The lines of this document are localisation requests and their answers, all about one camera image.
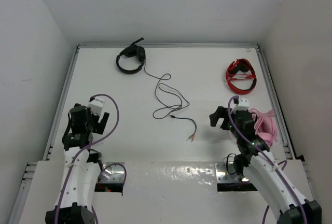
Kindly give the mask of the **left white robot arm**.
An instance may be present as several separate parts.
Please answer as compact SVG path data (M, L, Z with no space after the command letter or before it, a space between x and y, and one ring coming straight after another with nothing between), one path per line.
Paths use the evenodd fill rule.
M64 171L61 189L53 210L46 212L46 223L96 223L92 210L95 184L101 172L99 153L90 153L93 134L103 134L109 113L102 112L100 97L88 106L76 103L68 113L64 145Z

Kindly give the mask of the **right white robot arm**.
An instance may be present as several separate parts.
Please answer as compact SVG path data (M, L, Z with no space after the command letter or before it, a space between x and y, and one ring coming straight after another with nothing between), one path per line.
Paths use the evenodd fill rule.
M234 170L259 191L277 223L322 222L321 206L316 200L308 200L287 178L267 143L256 134L255 121L248 110L220 106L209 118L212 127L222 119L221 129L236 138L240 153L234 158Z

